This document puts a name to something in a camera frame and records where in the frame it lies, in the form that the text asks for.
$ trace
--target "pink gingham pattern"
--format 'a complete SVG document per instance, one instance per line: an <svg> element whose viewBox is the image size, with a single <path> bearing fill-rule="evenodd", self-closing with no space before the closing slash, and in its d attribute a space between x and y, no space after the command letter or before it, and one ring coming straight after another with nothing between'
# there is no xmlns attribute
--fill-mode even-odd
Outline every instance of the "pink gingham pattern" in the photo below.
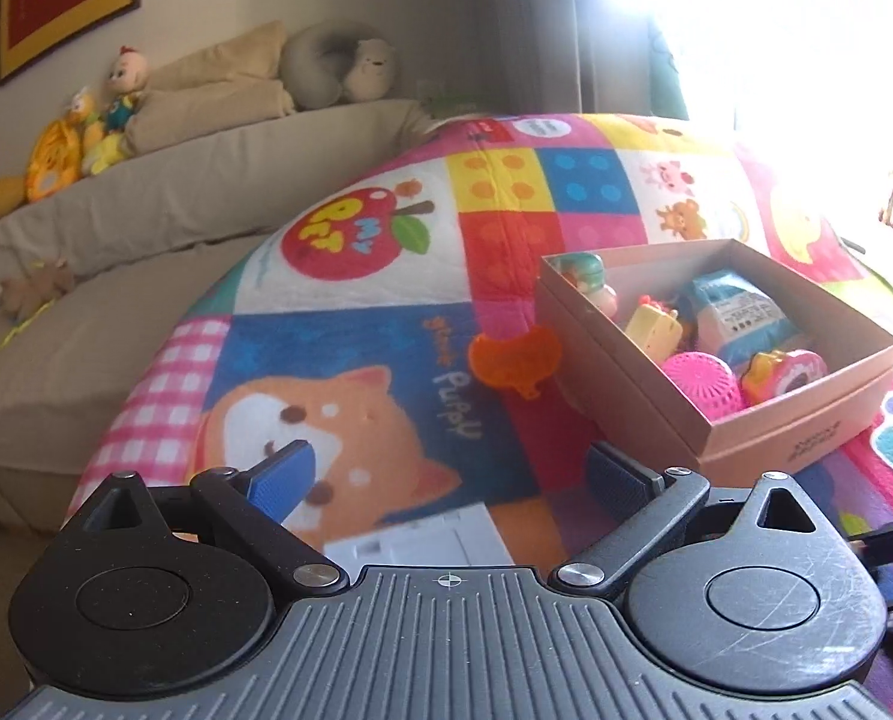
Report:
<svg viewBox="0 0 893 720"><path fill-rule="evenodd" d="M184 483L203 400L228 332L227 317L196 317L176 327L86 466L71 514L112 471L137 470L147 485Z"/></svg>

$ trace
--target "gold border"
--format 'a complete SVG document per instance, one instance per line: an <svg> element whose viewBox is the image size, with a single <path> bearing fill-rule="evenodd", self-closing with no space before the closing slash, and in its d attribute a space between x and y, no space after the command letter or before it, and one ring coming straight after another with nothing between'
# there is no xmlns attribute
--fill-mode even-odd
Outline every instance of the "gold border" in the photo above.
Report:
<svg viewBox="0 0 893 720"><path fill-rule="evenodd" d="M8 6L0 0L0 84L89 28L133 10L139 0L84 0L8 47Z"/></svg>

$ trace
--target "blue package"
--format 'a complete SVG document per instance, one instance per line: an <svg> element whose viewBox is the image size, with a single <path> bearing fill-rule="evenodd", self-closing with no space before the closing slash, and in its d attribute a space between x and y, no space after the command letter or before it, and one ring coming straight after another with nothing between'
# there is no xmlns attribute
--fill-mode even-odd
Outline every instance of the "blue package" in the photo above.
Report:
<svg viewBox="0 0 893 720"><path fill-rule="evenodd" d="M719 357L742 375L759 352L788 351L800 333L775 301L735 271L697 276L676 307L696 327L697 351Z"/></svg>

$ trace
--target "brown plush toy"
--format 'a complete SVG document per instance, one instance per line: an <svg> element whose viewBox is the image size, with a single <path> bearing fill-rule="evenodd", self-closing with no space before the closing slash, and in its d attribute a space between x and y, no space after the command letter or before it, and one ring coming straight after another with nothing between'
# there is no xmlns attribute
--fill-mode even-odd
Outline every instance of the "brown plush toy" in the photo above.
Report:
<svg viewBox="0 0 893 720"><path fill-rule="evenodd" d="M59 300L75 286L73 271L66 260L35 263L29 278L8 278L0 282L0 302L16 324L22 324L43 306Z"/></svg>

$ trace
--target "apple stem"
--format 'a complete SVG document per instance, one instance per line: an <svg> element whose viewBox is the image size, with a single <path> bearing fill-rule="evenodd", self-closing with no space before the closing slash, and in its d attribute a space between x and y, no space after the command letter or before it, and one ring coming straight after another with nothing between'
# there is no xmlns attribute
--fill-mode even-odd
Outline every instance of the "apple stem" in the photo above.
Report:
<svg viewBox="0 0 893 720"><path fill-rule="evenodd" d="M431 214L435 210L433 200L424 200L422 202L408 205L405 208L397 208L391 215L395 217L414 217L419 214Z"/></svg>

